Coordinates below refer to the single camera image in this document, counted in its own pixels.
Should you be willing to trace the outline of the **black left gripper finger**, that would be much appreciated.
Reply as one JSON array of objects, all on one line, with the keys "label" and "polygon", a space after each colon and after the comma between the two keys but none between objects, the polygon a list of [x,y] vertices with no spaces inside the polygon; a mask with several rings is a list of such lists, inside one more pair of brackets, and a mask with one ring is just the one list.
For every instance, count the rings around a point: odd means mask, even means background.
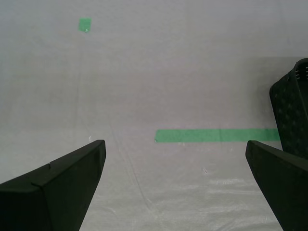
[{"label": "black left gripper finger", "polygon": [[0,185],[2,231],[78,231],[101,179],[104,140]]},{"label": "black left gripper finger", "polygon": [[282,229],[306,231],[308,161],[258,141],[248,141],[245,156]]}]

